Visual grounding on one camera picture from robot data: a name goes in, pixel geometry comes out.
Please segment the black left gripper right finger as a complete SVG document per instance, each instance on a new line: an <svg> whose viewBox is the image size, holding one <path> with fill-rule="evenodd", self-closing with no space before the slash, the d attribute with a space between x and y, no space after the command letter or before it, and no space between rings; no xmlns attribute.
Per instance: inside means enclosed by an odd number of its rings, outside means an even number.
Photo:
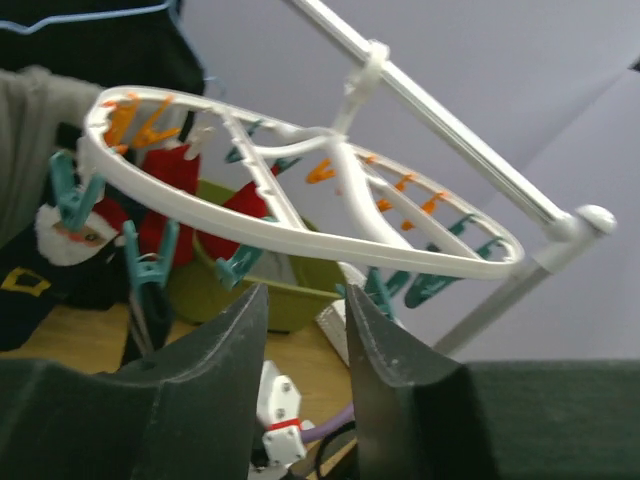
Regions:
<svg viewBox="0 0 640 480"><path fill-rule="evenodd" d="M460 363L346 293L364 479L635 479L639 365Z"/></svg>

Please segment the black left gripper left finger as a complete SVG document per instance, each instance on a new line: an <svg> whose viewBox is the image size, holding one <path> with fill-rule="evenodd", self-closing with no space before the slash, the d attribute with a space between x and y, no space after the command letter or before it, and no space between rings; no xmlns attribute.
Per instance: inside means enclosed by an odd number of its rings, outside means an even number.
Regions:
<svg viewBox="0 0 640 480"><path fill-rule="evenodd" d="M268 292L114 373L44 359L1 364L5 479L244 479Z"/></svg>

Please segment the navy santa christmas sock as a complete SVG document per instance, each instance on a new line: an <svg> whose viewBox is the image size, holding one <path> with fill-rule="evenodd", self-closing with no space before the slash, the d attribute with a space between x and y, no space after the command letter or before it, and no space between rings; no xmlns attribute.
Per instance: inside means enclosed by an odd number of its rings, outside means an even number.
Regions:
<svg viewBox="0 0 640 480"><path fill-rule="evenodd" d="M118 202L104 198L71 231L56 206L39 207L34 221L1 248L3 351L21 347L57 304L105 270L127 219Z"/></svg>

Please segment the black white striped sock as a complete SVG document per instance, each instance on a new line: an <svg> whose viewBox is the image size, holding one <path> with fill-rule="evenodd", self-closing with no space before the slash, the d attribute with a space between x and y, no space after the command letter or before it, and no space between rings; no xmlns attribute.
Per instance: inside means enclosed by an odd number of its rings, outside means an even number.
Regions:
<svg viewBox="0 0 640 480"><path fill-rule="evenodd" d="M128 307L121 367L163 348L175 318L168 295L158 283L146 283L136 292L132 291Z"/></svg>

